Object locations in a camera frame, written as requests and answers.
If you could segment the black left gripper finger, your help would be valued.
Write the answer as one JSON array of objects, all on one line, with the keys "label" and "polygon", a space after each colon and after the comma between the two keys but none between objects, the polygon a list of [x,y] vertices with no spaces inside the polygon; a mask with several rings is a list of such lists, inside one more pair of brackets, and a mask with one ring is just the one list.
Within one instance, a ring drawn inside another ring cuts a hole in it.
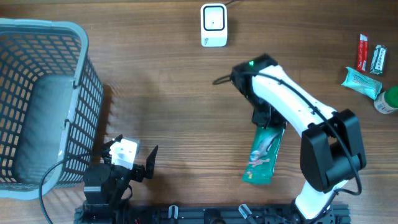
[{"label": "black left gripper finger", "polygon": [[146,159],[145,178],[152,179],[155,170],[155,158],[157,155],[158,146],[156,146]]},{"label": "black left gripper finger", "polygon": [[120,134],[116,138],[113,138],[111,141],[108,141],[103,145],[101,148],[101,157],[103,159],[110,159],[111,158],[111,146],[116,142],[121,142],[123,135]]}]

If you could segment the green 3M gloves packet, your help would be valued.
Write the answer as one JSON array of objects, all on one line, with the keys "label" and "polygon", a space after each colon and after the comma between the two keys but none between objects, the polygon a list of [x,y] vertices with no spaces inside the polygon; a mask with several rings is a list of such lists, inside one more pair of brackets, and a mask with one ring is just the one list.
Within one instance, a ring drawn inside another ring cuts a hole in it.
[{"label": "green 3M gloves packet", "polygon": [[284,126],[257,128],[242,181],[254,185],[271,184]]}]

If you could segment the light green wipes pack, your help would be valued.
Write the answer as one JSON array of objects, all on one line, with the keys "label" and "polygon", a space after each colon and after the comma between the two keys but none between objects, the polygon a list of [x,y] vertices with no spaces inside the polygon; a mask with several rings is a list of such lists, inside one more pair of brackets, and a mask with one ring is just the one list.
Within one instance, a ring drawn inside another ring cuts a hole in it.
[{"label": "light green wipes pack", "polygon": [[375,100],[381,92],[382,83],[363,75],[353,68],[347,67],[346,69],[348,73],[341,85]]}]

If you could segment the red coffee stick sachet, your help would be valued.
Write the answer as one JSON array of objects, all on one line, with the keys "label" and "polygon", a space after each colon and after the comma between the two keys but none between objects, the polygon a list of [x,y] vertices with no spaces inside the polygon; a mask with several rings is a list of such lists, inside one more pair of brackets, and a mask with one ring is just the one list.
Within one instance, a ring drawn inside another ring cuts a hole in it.
[{"label": "red coffee stick sachet", "polygon": [[359,35],[358,44],[358,59],[357,59],[357,71],[365,72],[366,64],[368,60],[368,37],[365,34]]}]

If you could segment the green lid jar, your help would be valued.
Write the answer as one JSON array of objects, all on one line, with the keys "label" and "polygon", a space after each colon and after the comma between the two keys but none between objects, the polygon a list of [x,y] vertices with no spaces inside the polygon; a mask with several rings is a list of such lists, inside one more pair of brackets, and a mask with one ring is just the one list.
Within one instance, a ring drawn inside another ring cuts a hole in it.
[{"label": "green lid jar", "polygon": [[390,114],[397,111],[397,86],[382,92],[374,101],[375,109],[382,114]]}]

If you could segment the green white gum pack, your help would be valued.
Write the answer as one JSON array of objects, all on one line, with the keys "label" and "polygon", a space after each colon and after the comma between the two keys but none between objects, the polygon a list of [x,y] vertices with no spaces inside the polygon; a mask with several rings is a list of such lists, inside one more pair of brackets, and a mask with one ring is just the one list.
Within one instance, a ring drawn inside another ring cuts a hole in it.
[{"label": "green white gum pack", "polygon": [[377,45],[371,62],[370,73],[382,75],[386,59],[387,48],[383,45]]}]

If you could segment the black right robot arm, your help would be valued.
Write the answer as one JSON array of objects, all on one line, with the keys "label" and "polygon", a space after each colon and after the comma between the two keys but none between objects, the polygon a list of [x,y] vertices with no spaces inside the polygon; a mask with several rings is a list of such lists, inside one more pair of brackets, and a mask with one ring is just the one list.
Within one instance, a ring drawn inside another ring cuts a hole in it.
[{"label": "black right robot arm", "polygon": [[257,127],[291,124],[301,138],[305,184],[292,202],[291,223],[316,223],[327,216],[338,194],[361,194],[359,171],[366,167],[366,155],[359,120],[351,110],[337,112],[318,101],[267,54],[235,65],[229,80],[252,104]]}]

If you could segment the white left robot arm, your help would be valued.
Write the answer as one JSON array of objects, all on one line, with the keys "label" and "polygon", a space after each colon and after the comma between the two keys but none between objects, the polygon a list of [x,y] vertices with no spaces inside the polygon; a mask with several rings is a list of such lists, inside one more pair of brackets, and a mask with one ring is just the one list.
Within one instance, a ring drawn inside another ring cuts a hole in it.
[{"label": "white left robot arm", "polygon": [[83,205],[75,210],[75,223],[138,223],[131,217],[130,181],[142,182],[154,177],[155,158],[159,147],[151,151],[144,165],[135,163],[140,141],[119,135],[101,149],[103,162],[90,165],[83,174]]}]

